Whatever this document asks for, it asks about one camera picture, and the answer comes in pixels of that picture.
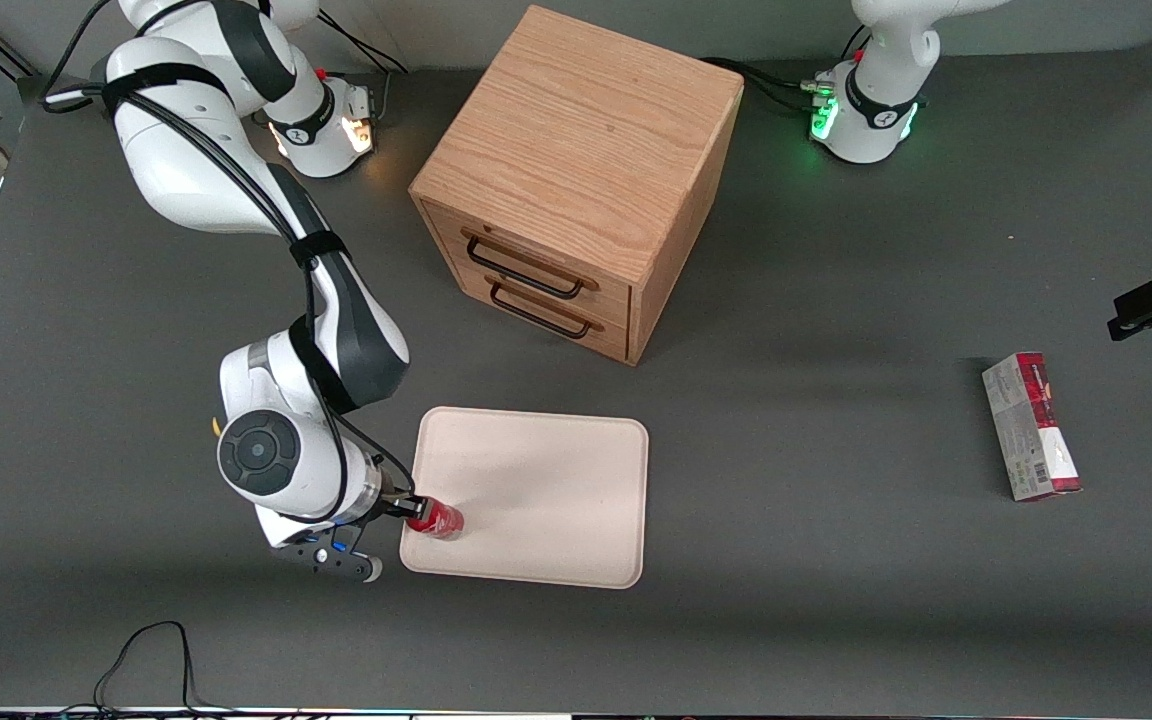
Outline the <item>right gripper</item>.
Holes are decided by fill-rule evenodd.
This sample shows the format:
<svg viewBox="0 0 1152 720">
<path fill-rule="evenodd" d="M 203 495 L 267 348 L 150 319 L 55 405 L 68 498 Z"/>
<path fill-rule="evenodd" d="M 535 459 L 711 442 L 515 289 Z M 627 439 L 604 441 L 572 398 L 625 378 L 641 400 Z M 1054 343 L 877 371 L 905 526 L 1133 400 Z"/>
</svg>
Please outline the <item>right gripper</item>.
<svg viewBox="0 0 1152 720">
<path fill-rule="evenodd" d="M 392 518 L 424 520 L 429 514 L 429 498 L 417 495 L 384 495 L 388 475 L 366 454 L 347 455 L 346 497 L 340 505 L 340 525 L 366 524 L 382 511 Z"/>
</svg>

